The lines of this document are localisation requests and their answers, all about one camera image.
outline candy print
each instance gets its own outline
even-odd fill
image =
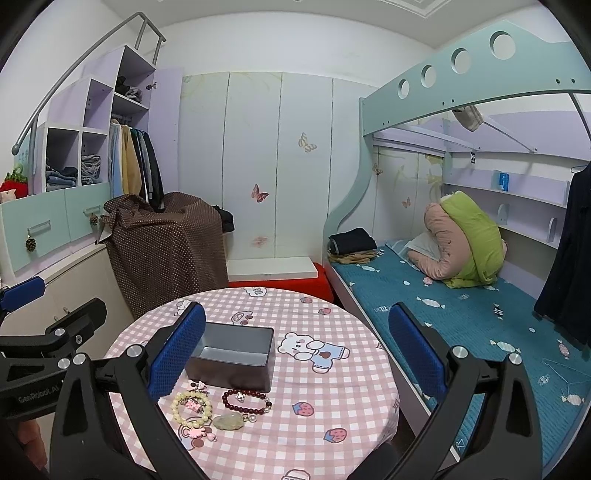
[[[175,317],[180,317],[187,307],[191,303],[191,300],[181,300],[177,302],[177,311],[174,313]]]
[[[310,474],[305,470],[293,469],[281,477],[281,480],[310,480]]]
[[[494,341],[491,340],[491,345],[496,345],[497,347],[499,347],[504,352],[509,352],[509,353],[517,352],[517,353],[521,353],[521,350],[519,350],[518,348],[515,348],[510,343],[506,343],[506,342],[494,342]]]
[[[314,414],[314,407],[305,401],[299,401],[292,405],[291,408],[293,408],[294,413],[300,417],[311,417]]]
[[[347,438],[347,430],[344,428],[336,428],[327,430],[324,434],[324,439],[330,443],[340,443]]]
[[[421,299],[417,297],[417,300],[422,301],[425,305],[429,305],[430,307],[434,307],[436,309],[442,308],[445,309],[445,305],[441,305],[438,301],[431,300],[431,299]]]
[[[565,397],[564,395],[561,395],[562,401],[563,402],[569,402],[571,405],[574,405],[575,407],[580,407],[583,403],[585,403],[585,399],[579,397],[578,395],[573,395],[570,394],[568,397]]]
[[[244,291],[251,297],[264,297],[267,295],[265,287],[244,287]]]
[[[234,315],[232,315],[232,323],[235,325],[248,325],[249,320],[252,320],[252,311],[250,310],[236,312]]]
[[[359,265],[359,264],[357,264],[357,266],[363,268],[364,270],[367,270],[368,272],[379,273],[379,270],[376,270],[374,267],[368,267],[367,265]]]
[[[562,343],[562,340],[558,340],[558,348],[560,349],[560,353],[562,353],[564,355],[564,359],[568,360],[570,352],[569,352],[568,347]]]

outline drawer handle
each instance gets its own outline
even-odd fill
[[[96,206],[94,206],[94,207],[87,208],[86,210],[84,210],[84,212],[83,212],[83,213],[84,213],[85,215],[89,215],[90,213],[92,213],[92,212],[95,212],[95,211],[97,211],[97,210],[100,210],[100,205],[96,205]]]

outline red cushion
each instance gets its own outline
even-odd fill
[[[258,280],[258,281],[231,281],[230,288],[237,287],[266,287],[281,288],[282,290],[291,290],[318,299],[333,303],[335,298],[330,288],[329,279],[326,278],[324,268],[318,263],[314,263],[318,271],[318,278],[298,278],[297,280]]]

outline lower bunk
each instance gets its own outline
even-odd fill
[[[412,372],[389,332],[388,312],[398,301],[449,345],[463,345],[480,358],[497,361],[508,352],[520,353],[540,417],[544,474],[564,455],[589,409],[591,362],[552,322],[532,315],[533,297],[501,278],[492,286],[450,289],[431,282],[387,247],[370,264],[332,263],[327,276],[344,307],[374,330],[382,342],[378,347],[389,352],[399,369],[394,373],[401,408],[415,434],[437,403],[422,393],[424,379]],[[452,452],[456,460],[472,434],[480,397],[474,397],[458,432]]]

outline round hole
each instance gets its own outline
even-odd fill
[[[452,55],[452,69],[460,75],[470,70],[472,57],[464,48],[458,48]]]
[[[401,99],[405,99],[408,96],[409,91],[410,84],[408,80],[400,80],[400,83],[398,84],[398,96]]]
[[[515,55],[515,41],[507,32],[496,32],[491,37],[491,50],[499,60],[509,60]]]
[[[433,65],[426,65],[421,72],[421,83],[426,88],[431,88],[435,85],[435,80],[437,80],[437,70]]]

